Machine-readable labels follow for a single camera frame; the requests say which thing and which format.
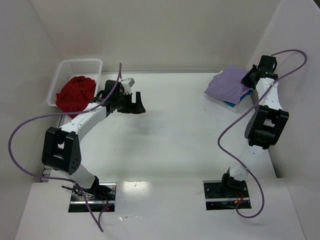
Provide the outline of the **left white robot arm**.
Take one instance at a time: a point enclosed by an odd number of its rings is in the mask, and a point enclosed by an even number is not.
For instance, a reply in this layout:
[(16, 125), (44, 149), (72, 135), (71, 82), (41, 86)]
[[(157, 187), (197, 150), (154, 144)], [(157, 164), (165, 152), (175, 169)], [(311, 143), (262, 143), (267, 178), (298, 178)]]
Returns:
[(89, 102), (84, 113), (60, 128), (48, 128), (45, 133), (42, 163), (76, 182), (93, 200), (107, 193), (107, 188), (101, 186), (98, 177), (82, 165), (81, 140), (114, 111), (123, 114), (145, 113), (140, 92), (136, 92), (135, 102), (132, 101), (131, 88), (134, 83), (133, 78), (107, 80), (104, 90)]

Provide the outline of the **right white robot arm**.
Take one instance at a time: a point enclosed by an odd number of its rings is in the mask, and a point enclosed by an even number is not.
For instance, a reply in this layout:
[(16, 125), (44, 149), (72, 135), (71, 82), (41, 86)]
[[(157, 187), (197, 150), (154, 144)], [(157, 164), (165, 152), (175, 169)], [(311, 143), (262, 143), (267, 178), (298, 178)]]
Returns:
[(253, 65), (241, 80), (246, 87), (257, 91), (260, 102), (244, 132), (247, 146), (240, 157), (241, 163), (229, 168), (222, 176), (221, 193), (227, 198), (236, 196), (246, 187), (248, 171), (252, 170), (260, 154), (278, 142), (289, 119), (289, 113), (280, 105), (276, 67), (274, 56), (263, 55), (259, 64)]

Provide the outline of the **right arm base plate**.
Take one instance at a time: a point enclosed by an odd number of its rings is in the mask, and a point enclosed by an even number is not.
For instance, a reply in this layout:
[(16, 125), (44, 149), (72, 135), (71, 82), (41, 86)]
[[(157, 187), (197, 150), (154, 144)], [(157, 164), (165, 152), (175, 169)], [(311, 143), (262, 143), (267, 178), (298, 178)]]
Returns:
[(241, 190), (231, 190), (225, 194), (221, 181), (204, 181), (203, 189), (207, 211), (235, 210), (238, 203), (241, 203), (238, 209), (252, 208), (246, 185)]

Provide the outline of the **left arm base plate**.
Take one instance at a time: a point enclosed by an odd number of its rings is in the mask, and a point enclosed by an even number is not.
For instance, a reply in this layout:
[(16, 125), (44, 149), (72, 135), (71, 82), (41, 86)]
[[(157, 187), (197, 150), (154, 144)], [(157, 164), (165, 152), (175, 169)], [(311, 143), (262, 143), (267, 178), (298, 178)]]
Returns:
[[(106, 212), (115, 211), (115, 200), (116, 200), (116, 183), (100, 183), (100, 188), (102, 192), (97, 196), (86, 193), (84, 191), (87, 202), (93, 213), (100, 212), (103, 208), (106, 208)], [(89, 212), (86, 202), (80, 193), (80, 191), (73, 187), (70, 195), (70, 202), (68, 207), (69, 213), (87, 213)]]

